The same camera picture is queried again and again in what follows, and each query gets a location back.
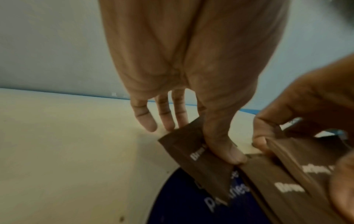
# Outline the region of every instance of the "finger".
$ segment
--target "finger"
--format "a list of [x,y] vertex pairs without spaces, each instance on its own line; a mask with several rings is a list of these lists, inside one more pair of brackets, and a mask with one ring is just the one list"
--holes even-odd
[[147,100],[138,100],[133,97],[130,100],[136,119],[146,130],[154,132],[157,129],[157,124],[148,109],[147,102]]
[[202,114],[204,114],[206,107],[202,104],[202,102],[199,100],[199,98],[197,97],[197,109],[198,109],[198,114],[199,116],[201,116]]
[[321,101],[313,89],[299,79],[259,112],[253,120],[253,145],[263,152],[269,151],[266,138],[284,136],[279,125],[319,108]]
[[323,125],[304,119],[286,128],[283,132],[286,137],[312,137],[326,129]]
[[229,129],[235,113],[206,110],[203,134],[210,150],[230,164],[241,164],[247,157],[229,138]]
[[170,110],[168,94],[161,94],[155,97],[156,105],[159,110],[160,118],[166,130],[174,130],[175,124]]
[[187,125],[188,115],[185,109],[184,89],[175,89],[172,91],[172,100],[174,105],[174,112],[178,122],[178,127],[181,128]]
[[329,184],[330,197],[338,211],[354,223],[354,153],[342,157],[336,164]]

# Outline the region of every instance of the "fingernail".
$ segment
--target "fingernail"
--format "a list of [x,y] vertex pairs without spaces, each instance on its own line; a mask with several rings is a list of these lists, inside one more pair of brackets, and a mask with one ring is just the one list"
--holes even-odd
[[237,147],[235,144],[232,144],[232,147],[230,149],[230,154],[232,159],[234,160],[234,164],[238,165],[238,164],[243,164],[247,162],[247,156],[245,156],[245,154],[243,154]]

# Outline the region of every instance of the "wall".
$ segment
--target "wall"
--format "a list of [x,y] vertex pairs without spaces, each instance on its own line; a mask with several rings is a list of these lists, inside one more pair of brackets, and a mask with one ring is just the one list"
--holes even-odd
[[[343,16],[338,1],[293,0],[283,41],[245,108],[262,109],[300,74],[354,52],[350,13]],[[97,1],[1,0],[0,87],[128,97],[108,53]],[[192,91],[186,101],[196,103]]]

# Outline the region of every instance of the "light blue wall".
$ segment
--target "light blue wall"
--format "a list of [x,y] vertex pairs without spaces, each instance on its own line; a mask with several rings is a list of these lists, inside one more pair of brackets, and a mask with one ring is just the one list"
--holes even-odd
[[[254,98],[262,109],[296,77],[354,52],[340,0],[293,0],[289,23]],[[96,0],[1,0],[0,87],[126,98]],[[195,104],[193,92],[186,93]]]

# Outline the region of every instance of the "white table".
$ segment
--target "white table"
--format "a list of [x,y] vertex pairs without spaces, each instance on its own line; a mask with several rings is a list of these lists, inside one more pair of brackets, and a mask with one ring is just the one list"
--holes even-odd
[[[0,89],[0,223],[145,223],[178,165],[128,100]],[[189,120],[197,108],[187,106]],[[254,115],[238,112],[229,135],[245,153]]]

